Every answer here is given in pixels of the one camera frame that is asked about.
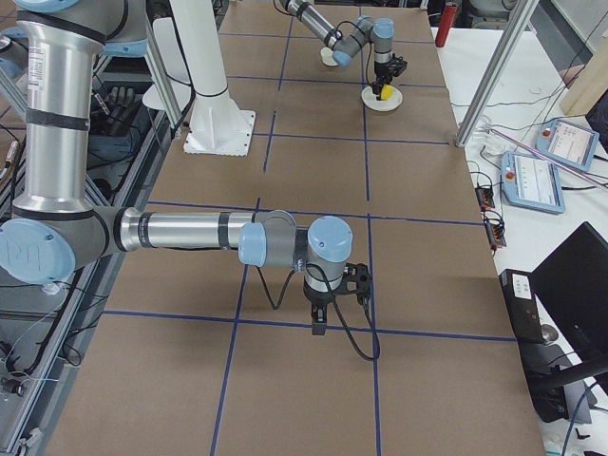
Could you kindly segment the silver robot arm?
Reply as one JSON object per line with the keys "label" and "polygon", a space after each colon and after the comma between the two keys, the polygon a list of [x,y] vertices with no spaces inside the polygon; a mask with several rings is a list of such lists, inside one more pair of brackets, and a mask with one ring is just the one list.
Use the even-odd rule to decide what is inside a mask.
{"label": "silver robot arm", "polygon": [[375,80],[368,83],[371,93],[377,102],[395,99],[397,91],[391,82],[405,71],[408,63],[392,51],[395,28],[391,19],[359,16],[354,23],[348,21],[353,30],[350,35],[345,35],[309,1],[280,1],[279,4],[280,12],[295,17],[324,43],[340,67],[348,66],[365,46],[371,46],[375,75]]}
{"label": "silver robot arm", "polygon": [[352,230],[326,216],[300,227],[286,212],[142,212],[85,197],[94,58],[147,50],[142,1],[21,1],[28,38],[25,188],[1,228],[1,265],[28,284],[69,276],[102,257],[139,248],[235,251],[258,268],[303,273],[312,331],[347,288]]}

